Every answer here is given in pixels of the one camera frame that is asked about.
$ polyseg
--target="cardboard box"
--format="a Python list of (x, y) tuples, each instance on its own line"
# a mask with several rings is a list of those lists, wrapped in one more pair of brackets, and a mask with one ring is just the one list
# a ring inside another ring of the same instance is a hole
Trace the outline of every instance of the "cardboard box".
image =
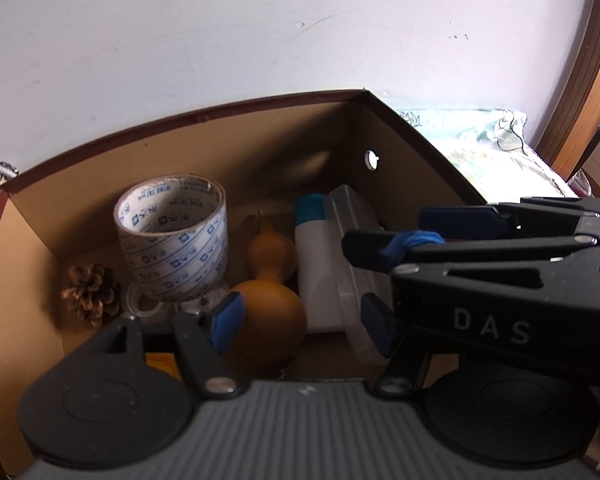
[[(379, 156), (378, 168), (365, 153)], [(228, 198), (230, 285), (250, 278), (244, 250), (258, 209), (292, 236), (292, 202), (349, 184), (388, 229), (416, 227), (423, 206), (484, 203), (420, 134), (366, 91), (264, 98), (191, 112), (113, 134), (53, 158), (0, 191), (0, 476), (31, 456), (18, 400), (93, 332), (59, 304), (73, 262), (130, 276), (113, 206), (133, 184), (188, 172), (222, 183)], [(302, 378), (370, 376), (343, 334), (310, 336), (289, 370)]]

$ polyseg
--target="gourd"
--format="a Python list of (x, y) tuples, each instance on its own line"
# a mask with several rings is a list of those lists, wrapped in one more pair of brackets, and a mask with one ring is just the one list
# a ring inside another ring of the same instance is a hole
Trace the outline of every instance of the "gourd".
[(231, 352), (251, 367), (288, 358), (306, 333), (304, 306), (298, 295), (283, 285), (296, 270), (296, 247), (261, 211), (256, 222), (259, 234), (247, 248), (255, 279), (232, 288), (242, 295), (246, 316)]

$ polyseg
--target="pine cone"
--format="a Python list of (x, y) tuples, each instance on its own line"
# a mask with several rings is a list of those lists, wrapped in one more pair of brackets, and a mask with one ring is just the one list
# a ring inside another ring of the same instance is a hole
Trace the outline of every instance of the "pine cone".
[(94, 327), (102, 326), (106, 312), (115, 316), (120, 309), (120, 284), (109, 267), (100, 264), (71, 266), (67, 270), (73, 286), (60, 293), (68, 301), (67, 308), (82, 321), (89, 319)]

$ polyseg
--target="hole in wall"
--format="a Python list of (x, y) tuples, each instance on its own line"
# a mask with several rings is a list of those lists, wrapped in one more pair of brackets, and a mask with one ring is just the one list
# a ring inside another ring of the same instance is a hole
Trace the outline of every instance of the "hole in wall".
[(369, 171), (378, 169), (378, 161), (380, 157), (373, 150), (367, 150), (365, 153), (365, 166)]

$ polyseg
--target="white letter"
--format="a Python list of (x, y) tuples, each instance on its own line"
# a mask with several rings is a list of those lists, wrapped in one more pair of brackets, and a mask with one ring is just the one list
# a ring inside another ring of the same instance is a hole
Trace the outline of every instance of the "white letter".
[(498, 338), (498, 327), (496, 327), (496, 320), (493, 319), (493, 316), (489, 316), (484, 322), (480, 335), (485, 335), (487, 332), (493, 334), (494, 339)]
[(529, 334), (524, 332), (523, 328), (529, 328), (529, 323), (526, 321), (517, 321), (513, 324), (514, 336), (511, 337), (511, 342), (516, 345), (526, 345), (529, 342)]
[(469, 314), (469, 311), (465, 308), (456, 307), (454, 312), (454, 327), (456, 327), (458, 330), (466, 330), (469, 328), (470, 324), (471, 314)]

